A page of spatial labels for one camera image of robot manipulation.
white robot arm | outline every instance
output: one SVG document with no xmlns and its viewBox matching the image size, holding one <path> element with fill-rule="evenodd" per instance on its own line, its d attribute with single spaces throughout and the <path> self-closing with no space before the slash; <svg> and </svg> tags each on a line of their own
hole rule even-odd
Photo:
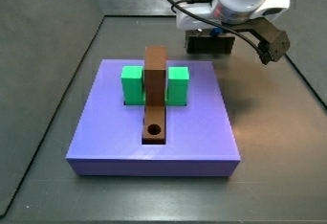
<svg viewBox="0 0 327 224">
<path fill-rule="evenodd" d="M 290 7 L 290 0 L 214 0 L 211 3 L 183 3 L 180 6 L 214 22 L 242 24 L 250 19 L 266 17 L 274 20 Z M 211 25 L 178 11 L 176 25 L 180 30 L 210 29 Z"/>
<path fill-rule="evenodd" d="M 198 50 L 212 50 L 216 44 L 224 45 L 220 34 L 235 34 L 256 50 L 262 63 L 278 61 L 290 48 L 286 31 L 279 30 L 270 22 L 290 7 L 290 0 L 167 0 L 176 9 L 178 29 L 187 31 L 187 49 L 194 46 L 191 39 L 199 43 Z M 195 30 L 214 29 L 208 37 L 194 37 Z M 250 32 L 259 40 L 258 46 L 240 32 Z"/>
</svg>

purple platform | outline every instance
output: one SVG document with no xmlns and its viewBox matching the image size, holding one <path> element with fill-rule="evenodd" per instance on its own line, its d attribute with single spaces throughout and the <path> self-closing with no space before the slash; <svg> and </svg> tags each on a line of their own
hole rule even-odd
<svg viewBox="0 0 327 224">
<path fill-rule="evenodd" d="M 218 79 L 208 61 L 190 68 L 188 106 L 168 106 L 166 145 L 142 144 L 144 106 L 126 106 L 120 74 L 143 60 L 103 60 L 67 160 L 80 175 L 230 176 L 240 162 Z"/>
</svg>

gray table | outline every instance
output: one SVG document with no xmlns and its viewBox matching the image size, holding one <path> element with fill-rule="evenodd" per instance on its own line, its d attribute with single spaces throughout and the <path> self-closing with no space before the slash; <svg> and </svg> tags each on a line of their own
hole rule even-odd
<svg viewBox="0 0 327 224">
<path fill-rule="evenodd" d="M 66 154 L 103 58 L 212 60 L 243 161 L 231 178 L 79 177 Z M 186 55 L 172 18 L 107 18 L 3 221 L 327 220 L 327 116 L 286 59 Z"/>
</svg>

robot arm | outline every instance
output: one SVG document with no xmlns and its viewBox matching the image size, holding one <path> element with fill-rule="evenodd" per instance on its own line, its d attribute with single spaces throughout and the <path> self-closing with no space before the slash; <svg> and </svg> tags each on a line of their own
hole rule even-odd
<svg viewBox="0 0 327 224">
<path fill-rule="evenodd" d="M 182 4 L 167 1 L 178 10 L 178 28 L 187 31 L 187 37 L 191 30 L 216 27 L 251 44 L 263 64 L 278 61 L 288 50 L 287 34 L 270 20 L 288 9 L 290 0 L 184 0 Z M 250 32 L 259 39 L 258 46 L 240 32 Z"/>
<path fill-rule="evenodd" d="M 224 24 L 242 24 L 250 19 L 264 17 L 274 20 L 290 7 L 290 0 L 212 0 L 207 4 L 183 3 L 180 6 L 214 22 Z M 178 29 L 210 29 L 211 25 L 178 12 Z"/>
</svg>

block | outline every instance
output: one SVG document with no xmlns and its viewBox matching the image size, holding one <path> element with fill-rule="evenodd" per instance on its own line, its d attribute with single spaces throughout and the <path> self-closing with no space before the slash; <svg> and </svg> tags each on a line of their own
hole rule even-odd
<svg viewBox="0 0 327 224">
<path fill-rule="evenodd" d="M 166 144 L 164 106 L 146 106 L 142 143 L 144 145 Z"/>
<path fill-rule="evenodd" d="M 143 105 L 143 66 L 124 66 L 120 79 L 126 105 Z"/>
<path fill-rule="evenodd" d="M 240 162 L 211 61 L 187 66 L 187 106 L 166 107 L 166 145 L 143 145 L 144 106 L 122 102 L 122 69 L 144 60 L 104 59 L 78 123 L 67 160 L 79 175 L 230 176 Z"/>
<path fill-rule="evenodd" d="M 231 54 L 235 36 L 219 34 L 212 37 L 211 30 L 203 30 L 199 36 L 196 30 L 190 30 L 186 40 L 188 54 Z"/>
<path fill-rule="evenodd" d="M 188 67 L 170 67 L 166 105 L 176 105 L 176 106 L 187 105 L 188 87 L 190 87 Z"/>
<path fill-rule="evenodd" d="M 148 46 L 144 58 L 146 105 L 164 105 L 166 47 Z"/>
</svg>

